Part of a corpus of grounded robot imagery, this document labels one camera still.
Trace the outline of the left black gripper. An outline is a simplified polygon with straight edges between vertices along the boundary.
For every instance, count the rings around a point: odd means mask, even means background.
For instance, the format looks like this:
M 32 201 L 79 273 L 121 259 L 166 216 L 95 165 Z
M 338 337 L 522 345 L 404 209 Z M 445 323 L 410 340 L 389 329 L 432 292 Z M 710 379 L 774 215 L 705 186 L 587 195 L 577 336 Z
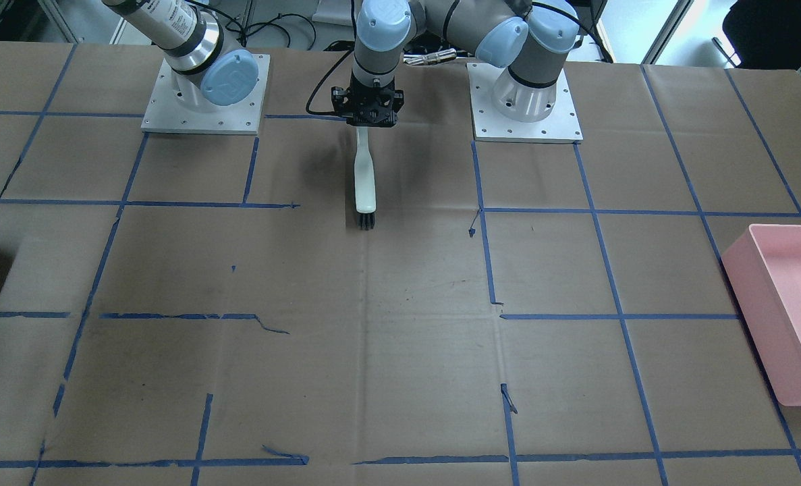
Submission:
M 404 92 L 396 89 L 394 77 L 372 78 L 363 83 L 353 76 L 347 88 L 331 89 L 333 114 L 356 127 L 391 128 L 404 106 Z

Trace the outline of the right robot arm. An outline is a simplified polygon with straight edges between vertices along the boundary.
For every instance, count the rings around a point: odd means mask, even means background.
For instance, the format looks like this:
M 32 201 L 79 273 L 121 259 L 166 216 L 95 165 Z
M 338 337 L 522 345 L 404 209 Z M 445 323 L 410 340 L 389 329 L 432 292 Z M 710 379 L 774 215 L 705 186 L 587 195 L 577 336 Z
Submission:
M 106 1 L 165 52 L 171 70 L 208 102 L 227 107 L 257 86 L 258 62 L 211 12 L 184 1 Z

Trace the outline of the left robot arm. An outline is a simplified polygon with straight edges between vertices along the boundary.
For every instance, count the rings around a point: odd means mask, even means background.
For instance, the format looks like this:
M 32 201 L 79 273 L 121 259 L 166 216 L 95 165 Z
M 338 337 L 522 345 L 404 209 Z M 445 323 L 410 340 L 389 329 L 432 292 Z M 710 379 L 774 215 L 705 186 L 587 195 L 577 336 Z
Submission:
M 549 117 L 582 25 L 566 1 L 363 1 L 351 5 L 353 68 L 331 90 L 331 114 L 356 127 L 391 128 L 404 94 L 395 83 L 410 41 L 431 33 L 501 70 L 493 104 L 508 119 Z

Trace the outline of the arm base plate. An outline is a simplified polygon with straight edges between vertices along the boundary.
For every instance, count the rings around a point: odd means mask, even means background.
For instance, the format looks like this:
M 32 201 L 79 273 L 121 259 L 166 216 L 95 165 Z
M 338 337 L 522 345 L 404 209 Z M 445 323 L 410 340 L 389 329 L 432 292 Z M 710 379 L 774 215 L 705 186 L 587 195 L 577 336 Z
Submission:
M 577 144 L 584 139 L 569 82 L 561 71 L 554 85 L 532 88 L 508 69 L 467 64 L 474 139 L 487 142 Z
M 256 53 L 257 84 L 243 101 L 219 107 L 197 87 L 162 61 L 159 77 L 145 109 L 143 132 L 163 134 L 227 134 L 257 136 L 263 114 L 271 56 Z

